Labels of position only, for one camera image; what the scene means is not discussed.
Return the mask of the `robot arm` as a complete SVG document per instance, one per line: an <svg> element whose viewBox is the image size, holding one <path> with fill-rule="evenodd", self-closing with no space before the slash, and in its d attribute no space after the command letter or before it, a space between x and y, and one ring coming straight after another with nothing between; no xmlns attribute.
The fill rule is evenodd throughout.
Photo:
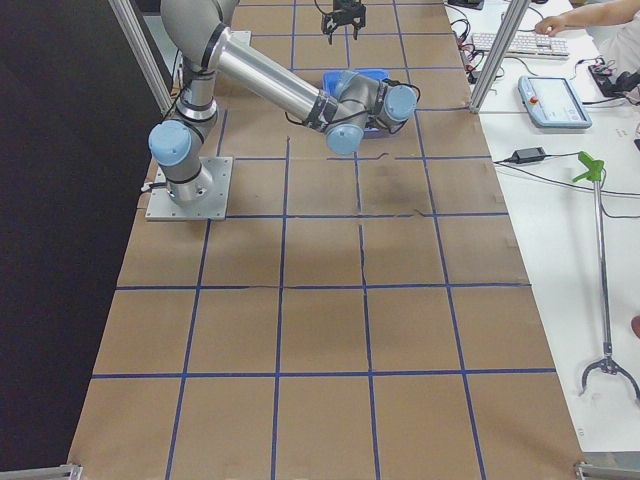
<svg viewBox="0 0 640 480"><path fill-rule="evenodd" d="M184 80L174 111L151 130L148 144L165 176L169 201L178 207L199 206L215 196L221 179L199 155L217 120L217 73L323 133L338 155L357 152L368 128L396 133L419 99L409 84L353 70L339 73L333 93L316 88L232 32L236 6L234 1L160 4L165 31L183 58Z"/></svg>

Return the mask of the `person's hand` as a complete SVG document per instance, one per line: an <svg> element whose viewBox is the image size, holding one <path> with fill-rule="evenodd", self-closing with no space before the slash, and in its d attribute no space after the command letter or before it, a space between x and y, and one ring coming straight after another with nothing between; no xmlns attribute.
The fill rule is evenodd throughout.
<svg viewBox="0 0 640 480"><path fill-rule="evenodd" d="M567 21L562 15L549 16L534 26L534 32L540 35L555 36L567 28Z"/></svg>

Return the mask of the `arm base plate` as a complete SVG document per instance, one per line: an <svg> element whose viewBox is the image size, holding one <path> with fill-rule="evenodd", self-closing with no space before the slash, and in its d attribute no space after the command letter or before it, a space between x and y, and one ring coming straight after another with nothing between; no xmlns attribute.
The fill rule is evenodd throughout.
<svg viewBox="0 0 640 480"><path fill-rule="evenodd" d="M233 157L200 157L199 176L189 183L168 182L157 168L156 183L148 199L146 219L150 221L215 220L226 218Z"/></svg>

